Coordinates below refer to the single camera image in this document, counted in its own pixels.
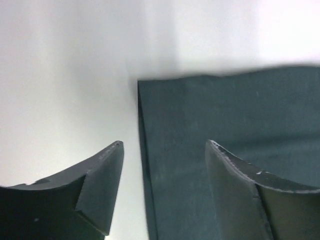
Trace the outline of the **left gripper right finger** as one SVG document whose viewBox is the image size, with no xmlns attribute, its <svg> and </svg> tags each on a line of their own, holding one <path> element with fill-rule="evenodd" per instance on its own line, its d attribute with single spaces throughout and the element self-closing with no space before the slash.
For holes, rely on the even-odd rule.
<svg viewBox="0 0 320 240">
<path fill-rule="evenodd" d="M 319 239 L 318 187 L 269 173 L 213 140 L 205 161 L 220 239 Z"/>
</svg>

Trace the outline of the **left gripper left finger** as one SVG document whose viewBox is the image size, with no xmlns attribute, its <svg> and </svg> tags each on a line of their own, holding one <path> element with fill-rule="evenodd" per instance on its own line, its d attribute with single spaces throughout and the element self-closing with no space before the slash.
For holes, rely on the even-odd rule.
<svg viewBox="0 0 320 240">
<path fill-rule="evenodd" d="M 109 235 L 124 161 L 115 141 L 32 184 L 0 189 L 3 240 L 103 240 Z"/>
</svg>

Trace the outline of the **black t-shirt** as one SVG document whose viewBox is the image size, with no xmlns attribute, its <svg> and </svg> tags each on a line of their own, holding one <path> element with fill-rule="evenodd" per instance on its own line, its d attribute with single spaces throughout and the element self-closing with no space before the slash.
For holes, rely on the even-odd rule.
<svg viewBox="0 0 320 240">
<path fill-rule="evenodd" d="M 221 240 L 206 142 L 278 177 L 320 189 L 320 69 L 139 80 L 148 236 Z"/>
</svg>

